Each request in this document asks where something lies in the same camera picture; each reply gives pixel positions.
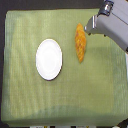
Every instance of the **orange object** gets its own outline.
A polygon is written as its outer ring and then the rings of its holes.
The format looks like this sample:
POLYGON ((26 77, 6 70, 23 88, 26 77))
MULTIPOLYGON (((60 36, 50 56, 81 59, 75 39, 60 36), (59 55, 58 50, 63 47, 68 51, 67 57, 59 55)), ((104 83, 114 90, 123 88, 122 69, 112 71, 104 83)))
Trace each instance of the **orange object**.
POLYGON ((80 23, 77 25, 76 28, 75 47, 76 47, 77 57, 79 59, 79 62, 81 63, 84 59, 86 37, 83 26, 80 23))

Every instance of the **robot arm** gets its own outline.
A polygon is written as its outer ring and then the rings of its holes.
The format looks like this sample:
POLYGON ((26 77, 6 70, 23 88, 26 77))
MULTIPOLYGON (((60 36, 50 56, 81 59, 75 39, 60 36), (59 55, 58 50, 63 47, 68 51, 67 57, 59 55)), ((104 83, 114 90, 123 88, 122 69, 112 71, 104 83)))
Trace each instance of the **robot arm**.
POLYGON ((104 34, 128 53, 128 1, 105 0, 99 13, 88 21, 85 32, 104 34))

